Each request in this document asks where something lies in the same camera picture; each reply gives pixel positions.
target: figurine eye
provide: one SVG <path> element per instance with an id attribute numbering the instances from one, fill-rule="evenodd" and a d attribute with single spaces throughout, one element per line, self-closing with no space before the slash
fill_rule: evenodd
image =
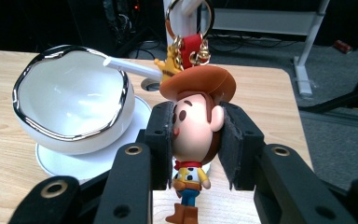
<path id="1" fill-rule="evenodd" d="M 172 124 L 174 124 L 175 122 L 176 122 L 176 114 L 173 113 L 173 115 L 172 115 Z"/>
<path id="2" fill-rule="evenodd" d="M 186 118 L 186 111 L 185 111 L 185 110 L 182 110 L 182 111 L 179 113 L 179 120 L 180 120 L 180 121 L 183 121 L 185 118 Z"/>
<path id="3" fill-rule="evenodd" d="M 177 107 L 177 105 L 175 105 L 173 107 L 172 124 L 174 124 L 176 122 L 176 113 L 175 113 L 176 107 Z"/>

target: figurine face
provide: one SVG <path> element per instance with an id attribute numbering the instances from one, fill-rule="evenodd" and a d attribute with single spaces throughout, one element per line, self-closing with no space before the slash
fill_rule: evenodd
<path id="1" fill-rule="evenodd" d="M 206 108 L 205 98 L 201 94 L 191 95 L 177 102 L 172 117 L 173 156 L 177 160 L 201 162 L 208 153 L 213 132 L 218 131 L 214 127 L 216 120 L 223 122 L 223 118 L 212 116 L 211 123 L 208 122 Z"/>

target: red keychain strap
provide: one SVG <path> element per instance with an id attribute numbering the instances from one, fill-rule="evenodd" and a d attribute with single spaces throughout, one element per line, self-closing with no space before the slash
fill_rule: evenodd
<path id="1" fill-rule="evenodd" d="M 190 35 L 182 39 L 183 45 L 180 48 L 181 57 L 182 57 L 182 66 L 184 69 L 193 66 L 193 63 L 190 61 L 190 56 L 192 53 L 197 53 L 200 51 L 200 46 L 202 44 L 202 34 Z"/>

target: red bandana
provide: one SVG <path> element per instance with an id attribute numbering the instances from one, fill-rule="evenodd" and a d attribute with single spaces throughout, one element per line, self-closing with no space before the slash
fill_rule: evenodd
<path id="1" fill-rule="evenodd" d="M 175 161 L 175 166 L 173 168 L 179 170 L 183 167 L 202 167 L 202 163 L 198 161 Z"/>

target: brown cowboy hat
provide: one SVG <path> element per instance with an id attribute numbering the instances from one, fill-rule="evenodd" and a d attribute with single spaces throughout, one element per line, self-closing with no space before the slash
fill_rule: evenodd
<path id="1" fill-rule="evenodd" d="M 236 87 L 234 77 L 226 69 L 199 65 L 187 68 L 162 82 L 159 92 L 170 101 L 178 101 L 177 96 L 184 91 L 203 91 L 215 101 L 229 102 Z"/>

